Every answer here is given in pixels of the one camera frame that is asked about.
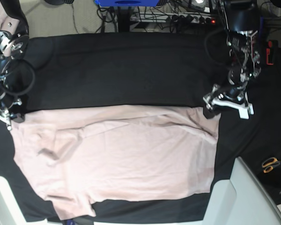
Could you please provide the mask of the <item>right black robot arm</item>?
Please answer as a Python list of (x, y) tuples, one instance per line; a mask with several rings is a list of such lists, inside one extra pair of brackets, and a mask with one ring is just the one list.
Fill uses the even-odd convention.
[[(24, 122), (25, 116), (12, 108), (22, 105), (20, 97), (32, 89), (36, 79), (34, 68), (23, 59), (29, 39), (29, 26), (20, 2), (0, 0), (0, 121), (9, 131), (13, 121)], [(31, 82), (23, 90), (15, 90), (7, 80), (19, 65), (31, 74)]]

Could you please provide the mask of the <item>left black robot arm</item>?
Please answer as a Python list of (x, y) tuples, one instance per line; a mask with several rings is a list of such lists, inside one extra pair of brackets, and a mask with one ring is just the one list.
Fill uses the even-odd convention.
[(258, 45), (260, 14), (255, 0), (219, 0), (217, 11), (223, 27), (205, 38), (204, 46), (210, 37), (224, 31), (231, 57), (228, 66), (227, 82), (214, 84), (210, 93), (203, 97), (203, 114), (211, 119), (220, 113), (221, 107), (236, 109), (241, 119), (254, 114), (246, 92), (250, 80), (261, 72), (261, 56)]

